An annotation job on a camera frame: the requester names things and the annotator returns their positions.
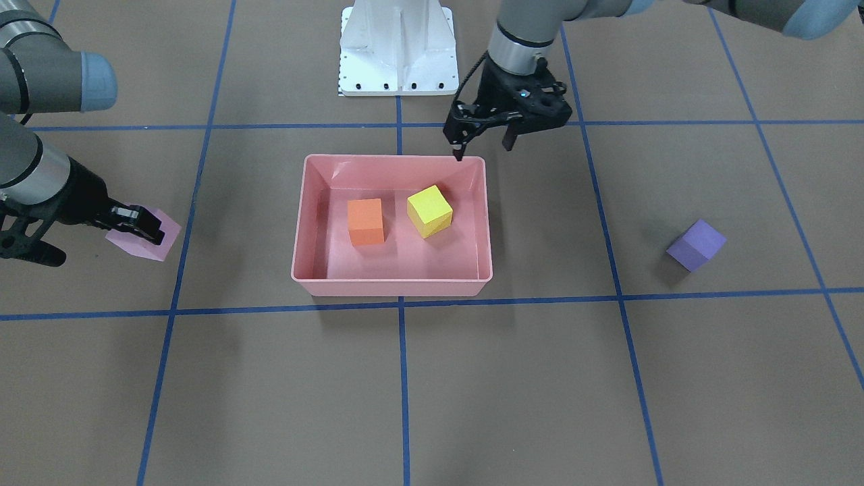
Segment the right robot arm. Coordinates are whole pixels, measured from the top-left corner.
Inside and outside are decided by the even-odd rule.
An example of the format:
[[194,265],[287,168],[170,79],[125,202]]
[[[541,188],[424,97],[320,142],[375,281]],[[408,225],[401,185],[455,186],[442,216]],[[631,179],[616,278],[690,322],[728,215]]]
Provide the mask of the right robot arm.
[[35,113],[106,110],[117,99],[110,62],[75,51],[28,1],[1,3],[3,259],[60,267],[43,240],[53,224],[89,225],[131,255],[164,261],[180,227],[154,207],[110,197],[102,178],[27,126]]

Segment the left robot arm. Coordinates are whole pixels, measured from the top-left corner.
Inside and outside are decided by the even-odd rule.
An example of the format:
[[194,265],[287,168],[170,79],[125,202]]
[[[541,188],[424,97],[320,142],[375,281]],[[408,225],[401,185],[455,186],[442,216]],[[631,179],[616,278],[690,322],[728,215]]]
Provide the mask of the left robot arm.
[[[799,40],[836,30],[861,1],[701,1],[699,6],[729,18]],[[460,83],[442,126],[456,160],[487,130],[503,127],[502,144],[513,149],[519,136],[562,128],[573,116],[568,87],[549,68],[549,50],[566,24],[631,18],[651,1],[503,1],[487,49],[472,66],[480,73],[473,101],[462,101]]]

